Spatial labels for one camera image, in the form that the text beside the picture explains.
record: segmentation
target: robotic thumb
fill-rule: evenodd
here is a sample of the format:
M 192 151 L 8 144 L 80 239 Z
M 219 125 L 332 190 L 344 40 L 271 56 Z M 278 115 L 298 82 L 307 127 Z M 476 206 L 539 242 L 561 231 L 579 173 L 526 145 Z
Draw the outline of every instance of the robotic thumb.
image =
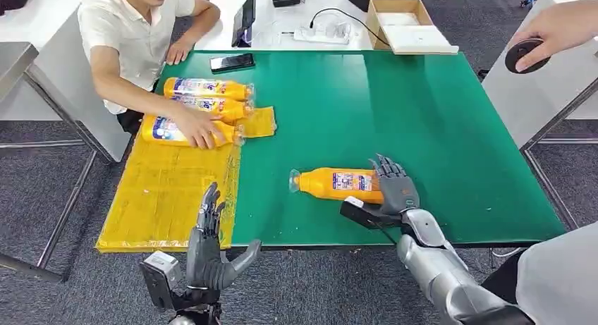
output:
M 245 269 L 248 268 L 253 261 L 255 261 L 257 255 L 260 253 L 261 248 L 262 241 L 259 239 L 254 239 L 251 243 L 249 243 L 249 246 L 247 246 L 247 250 L 231 262 L 233 269 L 237 272 L 237 274 L 245 271 Z

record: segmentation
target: smartphone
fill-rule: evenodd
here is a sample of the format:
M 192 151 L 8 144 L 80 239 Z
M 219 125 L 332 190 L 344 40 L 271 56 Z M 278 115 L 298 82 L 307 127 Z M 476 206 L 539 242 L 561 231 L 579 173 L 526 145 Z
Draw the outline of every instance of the smartphone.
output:
M 243 54 L 229 57 L 220 57 L 209 60 L 209 67 L 213 73 L 221 73 L 224 71 L 235 70 L 240 68 L 248 68 L 255 66 L 253 61 L 253 54 Z

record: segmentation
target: plastic bottle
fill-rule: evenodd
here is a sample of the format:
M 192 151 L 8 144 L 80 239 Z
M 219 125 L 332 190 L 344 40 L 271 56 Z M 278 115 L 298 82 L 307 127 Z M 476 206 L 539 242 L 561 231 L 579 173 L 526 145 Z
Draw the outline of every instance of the plastic bottle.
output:
M 214 121 L 214 125 L 224 135 L 225 140 L 220 140 L 214 137 L 216 147 L 221 147 L 229 143 L 236 145 L 243 145 L 245 140 L 243 138 L 242 125 L 228 125 L 221 121 Z M 141 125 L 141 136 L 148 142 L 155 142 L 163 145 L 180 145 L 189 146 L 187 138 L 176 127 L 176 124 L 166 117 L 146 116 Z
M 352 168 L 317 168 L 299 173 L 291 170 L 288 188 L 291 192 L 303 191 L 325 200 L 344 200 L 354 196 L 359 200 L 381 204 L 382 192 L 375 190 L 374 171 Z
M 205 80 L 202 78 L 170 77 L 164 82 L 164 96 L 174 95 L 227 97 L 246 101 L 253 97 L 253 85 L 244 85 L 232 80 Z
M 247 118 L 253 113 L 252 100 L 237 102 L 225 97 L 194 97 L 172 96 L 172 99 L 186 106 L 208 111 L 215 116 L 220 116 L 224 123 L 232 123 L 241 118 Z

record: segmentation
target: white sleeve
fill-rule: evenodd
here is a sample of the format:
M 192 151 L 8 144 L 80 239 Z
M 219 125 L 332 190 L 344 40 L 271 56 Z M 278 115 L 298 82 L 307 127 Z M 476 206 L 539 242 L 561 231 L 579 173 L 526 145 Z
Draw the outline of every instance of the white sleeve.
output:
M 119 19 L 112 13 L 100 8 L 82 6 L 78 11 L 79 31 L 83 46 L 88 49 L 103 45 L 118 50 L 121 41 Z
M 176 17 L 191 16 L 195 9 L 195 0 L 174 0 L 174 2 L 176 4 Z

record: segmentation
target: black cable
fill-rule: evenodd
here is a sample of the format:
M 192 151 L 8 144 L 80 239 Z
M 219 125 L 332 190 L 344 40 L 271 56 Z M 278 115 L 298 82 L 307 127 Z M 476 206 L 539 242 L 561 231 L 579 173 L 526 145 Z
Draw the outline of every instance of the black cable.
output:
M 380 231 L 382 231 L 382 233 L 391 241 L 391 243 L 393 243 L 396 246 L 396 240 L 394 240 L 394 238 L 392 238 L 392 236 L 388 232 L 386 232 L 386 229 L 382 225 L 375 221 L 373 221 L 372 223 L 375 226 L 377 226 L 380 229 Z
M 376 35 L 376 33 L 372 31 L 372 29 L 369 29 L 369 28 L 367 27 L 367 25 L 366 25 L 365 23 L 363 23 L 363 22 L 362 22 L 362 21 L 361 21 L 359 18 L 356 18 L 355 16 L 351 16 L 351 15 L 349 15 L 348 13 L 346 13 L 346 12 L 342 11 L 342 10 L 341 10 L 341 9 L 339 9 L 339 8 L 323 8 L 322 10 L 318 11 L 318 12 L 317 12 L 317 13 L 314 15 L 314 17 L 312 17 L 312 21 L 310 22 L 310 29 L 313 29 L 313 28 L 314 28 L 314 20 L 316 19 L 316 16 L 318 16 L 318 14 L 319 14 L 319 13 L 321 13 L 322 11 L 328 11 L 328 10 L 335 10 L 335 11 L 338 11 L 338 12 L 341 12 L 341 13 L 343 13 L 345 16 L 351 17 L 352 19 L 354 19 L 354 20 L 358 21 L 359 23 L 361 23 L 361 25 L 363 25 L 363 27 L 365 27 L 365 28 L 367 29 L 367 31 L 371 32 L 371 33 L 372 33 L 372 35 L 376 36 L 376 38 L 377 38 L 377 39 L 379 39 L 379 40 L 380 40 L 380 42 L 382 42 L 382 43 L 384 43 L 384 44 L 388 45 L 389 47 L 391 46 L 391 45 L 390 45 L 390 44 L 388 44 L 388 42 L 386 42 L 384 39 L 380 38 L 380 36 Z

